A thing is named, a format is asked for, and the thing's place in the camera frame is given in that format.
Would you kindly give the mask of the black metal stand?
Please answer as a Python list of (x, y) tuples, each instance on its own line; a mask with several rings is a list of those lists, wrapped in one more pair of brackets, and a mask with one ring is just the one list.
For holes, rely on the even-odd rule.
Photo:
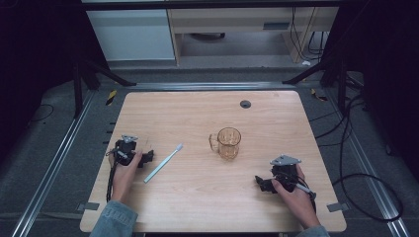
[(135, 86), (135, 83), (123, 79), (113, 73), (110, 69), (106, 69), (98, 63), (88, 59), (76, 60), (73, 63), (72, 72), (74, 82), (75, 118), (78, 118), (83, 110), (82, 82), (85, 82), (89, 90), (97, 90), (100, 86), (99, 79), (96, 77), (96, 72), (124, 87)]
[(323, 87), (331, 86), (338, 82), (337, 105), (341, 113), (346, 111), (346, 87), (347, 87), (347, 57), (344, 52), (333, 50), (326, 55), (319, 63), (296, 75), (294, 78), (284, 81), (286, 85), (295, 85), (308, 76), (322, 71), (323, 76), (320, 84)]

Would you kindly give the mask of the person's right hand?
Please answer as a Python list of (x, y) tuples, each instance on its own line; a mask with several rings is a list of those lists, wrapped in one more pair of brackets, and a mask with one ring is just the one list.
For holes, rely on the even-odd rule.
[(309, 194), (298, 188), (295, 188), (290, 193), (277, 180), (272, 180), (271, 183), (303, 229), (320, 226), (320, 221), (311, 204)]

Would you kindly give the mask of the clear glass mug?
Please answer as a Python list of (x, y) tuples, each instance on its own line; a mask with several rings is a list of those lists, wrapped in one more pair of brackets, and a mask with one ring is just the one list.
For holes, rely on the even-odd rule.
[(225, 160), (234, 159), (239, 152), (241, 133), (234, 127), (224, 127), (209, 136), (210, 149)]

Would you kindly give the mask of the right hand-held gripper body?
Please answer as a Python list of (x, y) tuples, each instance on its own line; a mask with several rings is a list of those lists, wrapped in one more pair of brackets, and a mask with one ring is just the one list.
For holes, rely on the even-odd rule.
[(316, 198), (314, 193), (308, 185), (299, 176), (296, 165), (301, 162), (300, 159), (293, 158), (289, 155), (280, 155), (270, 162), (272, 165), (273, 177), (282, 184), (284, 189), (292, 193), (295, 188), (298, 188), (309, 195), (311, 199)]

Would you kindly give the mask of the aluminium floor rail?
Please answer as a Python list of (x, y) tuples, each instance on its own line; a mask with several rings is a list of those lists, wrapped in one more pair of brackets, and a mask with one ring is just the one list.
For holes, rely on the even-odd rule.
[(175, 82), (175, 83), (137, 83), (130, 89), (141, 92), (165, 91), (254, 91), (254, 90), (292, 90), (294, 85), (282, 82)]
[(75, 140), (75, 137), (88, 114), (92, 100), (96, 95), (95, 91), (88, 90), (86, 98), (82, 100), (82, 108), (80, 114), (74, 118), (67, 129), (62, 141), (60, 142), (57, 151), (55, 152), (47, 170), (45, 171), (41, 182), (39, 183), (36, 192), (31, 201), (25, 208), (25, 211), (20, 215), (16, 226), (13, 229), (11, 237), (27, 237), (36, 218), (38, 217), (41, 208), (49, 194), (49, 191), (59, 174), (63, 162)]
[[(333, 94), (327, 91), (326, 95), (330, 98), (332, 108), (335, 110), (338, 118), (344, 123), (342, 137), (339, 141), (339, 178), (334, 184), (341, 186), (345, 198), (353, 209), (356, 209), (367, 218), (384, 223), (388, 227), (392, 237), (411, 237), (410, 232), (402, 219), (405, 208), (401, 198), (398, 196), (395, 189), (378, 175), (362, 147), (356, 132), (353, 130), (351, 124), (351, 110), (361, 96), (357, 95), (353, 99), (346, 101), (346, 111), (341, 113), (338, 109), (337, 100), (334, 98)], [(358, 173), (344, 173), (343, 150), (345, 143), (348, 143), (354, 153), (354, 160), (357, 162), (360, 169)], [(354, 201), (348, 195), (348, 189), (346, 188), (345, 183), (349, 182), (351, 179), (364, 180), (376, 203), (379, 214), (373, 214), (370, 208), (362, 207), (359, 202)]]

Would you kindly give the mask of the light blue toothbrush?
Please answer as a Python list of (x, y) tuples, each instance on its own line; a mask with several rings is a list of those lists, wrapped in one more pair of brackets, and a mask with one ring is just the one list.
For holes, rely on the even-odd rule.
[(151, 179), (183, 148), (183, 143), (177, 145), (175, 150), (168, 155), (160, 164), (143, 180), (145, 184), (151, 181)]

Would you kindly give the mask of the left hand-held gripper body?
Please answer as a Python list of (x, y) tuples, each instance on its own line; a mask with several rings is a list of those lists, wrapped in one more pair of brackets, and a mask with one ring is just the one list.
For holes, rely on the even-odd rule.
[(122, 138), (116, 142), (115, 149), (113, 151), (117, 163), (123, 166), (127, 166), (131, 163), (136, 155), (135, 149), (137, 140), (137, 136), (126, 134), (122, 135)]

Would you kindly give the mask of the grey table bracket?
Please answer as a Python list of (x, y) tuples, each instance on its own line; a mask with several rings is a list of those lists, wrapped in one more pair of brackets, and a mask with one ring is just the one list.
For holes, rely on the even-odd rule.
[(328, 204), (327, 208), (330, 212), (335, 212), (335, 211), (346, 211), (350, 208), (350, 206), (347, 205), (346, 203), (336, 202), (336, 203)]
[(80, 202), (77, 205), (78, 211), (84, 211), (84, 210), (97, 210), (99, 208), (99, 204), (95, 202)]

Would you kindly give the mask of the person's left hand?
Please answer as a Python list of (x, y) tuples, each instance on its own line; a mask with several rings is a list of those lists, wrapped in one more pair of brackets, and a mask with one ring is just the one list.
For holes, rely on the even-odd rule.
[(112, 180), (110, 200), (119, 201), (121, 203), (127, 203), (132, 182), (135, 178), (137, 166), (141, 158), (142, 151), (137, 150), (134, 152), (134, 156), (127, 166), (120, 164), (115, 164), (112, 166), (112, 169), (114, 170), (114, 175)]

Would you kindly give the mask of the yellow black floor tape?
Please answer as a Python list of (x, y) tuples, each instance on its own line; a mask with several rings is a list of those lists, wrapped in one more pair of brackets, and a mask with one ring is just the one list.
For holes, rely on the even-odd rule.
[(316, 98), (319, 101), (322, 101), (322, 102), (328, 101), (326, 96), (319, 96), (315, 89), (310, 89), (310, 94), (312, 97)]
[(112, 104), (112, 102), (113, 102), (113, 100), (114, 100), (114, 98), (115, 98), (115, 96), (116, 96), (116, 94), (117, 94), (117, 90), (112, 90), (111, 92), (110, 92), (110, 94), (109, 94), (109, 96), (108, 96), (108, 99), (107, 99), (107, 101), (106, 101), (106, 106), (109, 106), (109, 105), (111, 105)]

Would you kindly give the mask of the white cabinet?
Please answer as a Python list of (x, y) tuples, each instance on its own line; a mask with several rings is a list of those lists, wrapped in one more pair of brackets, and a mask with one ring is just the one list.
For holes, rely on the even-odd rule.
[(107, 61), (173, 60), (165, 10), (88, 11)]

